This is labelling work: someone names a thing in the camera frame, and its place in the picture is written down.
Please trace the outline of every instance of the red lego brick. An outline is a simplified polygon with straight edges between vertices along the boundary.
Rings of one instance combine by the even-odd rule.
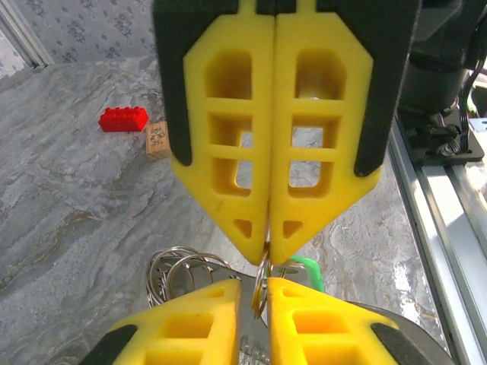
[[[141,132],[149,115],[144,108],[106,108],[100,117],[100,127],[104,132]]]

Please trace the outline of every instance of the wooden block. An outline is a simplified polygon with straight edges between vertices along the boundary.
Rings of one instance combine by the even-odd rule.
[[[149,124],[145,129],[145,153],[153,161],[170,156],[165,122]]]

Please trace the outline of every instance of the triangular cutout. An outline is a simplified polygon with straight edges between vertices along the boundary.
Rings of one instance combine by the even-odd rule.
[[[304,297],[303,293],[299,293],[297,290],[293,290],[293,288],[290,288],[290,287],[283,287],[282,288],[282,295],[284,295],[287,298],[302,298],[302,297]]]
[[[234,224],[245,238],[251,238],[252,236],[251,221],[245,221],[244,219],[235,219]]]
[[[282,236],[289,238],[303,227],[303,222],[300,221],[284,221],[282,224]]]
[[[223,287],[219,287],[214,291],[210,291],[205,296],[207,298],[219,298],[219,297],[223,297],[224,295],[225,295],[225,289]]]

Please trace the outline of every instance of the black cable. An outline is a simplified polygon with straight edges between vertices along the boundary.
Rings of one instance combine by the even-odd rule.
[[[442,113],[436,113],[432,116],[429,116],[430,121],[435,125],[435,128],[439,131],[441,130],[451,130],[451,125],[446,125],[444,122],[444,117]],[[444,146],[447,145],[450,148],[450,153],[459,154],[460,153],[460,146],[458,145],[457,141],[453,137],[446,137],[446,144],[441,146],[436,153],[437,154],[444,154],[446,153]]]
[[[485,57],[477,61],[477,65],[475,70],[473,70],[472,74],[466,79],[465,84],[460,92],[460,153],[466,154],[469,151],[469,134],[470,134],[470,127],[469,127],[469,116],[468,116],[468,99],[470,95],[470,91],[472,90],[473,83],[479,76],[479,73],[483,69],[485,64]]]

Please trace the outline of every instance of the black gripper pad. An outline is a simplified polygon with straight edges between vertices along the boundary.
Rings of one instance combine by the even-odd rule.
[[[124,325],[108,332],[79,365],[112,365],[136,332],[136,325]]]
[[[401,331],[382,323],[371,328],[398,365],[439,365],[431,363]]]
[[[189,135],[183,58],[221,14],[236,14],[238,0],[155,0],[152,8],[167,132],[173,155],[189,166]]]
[[[384,161],[419,7],[420,0],[317,0],[317,11],[336,12],[374,59],[356,176]]]

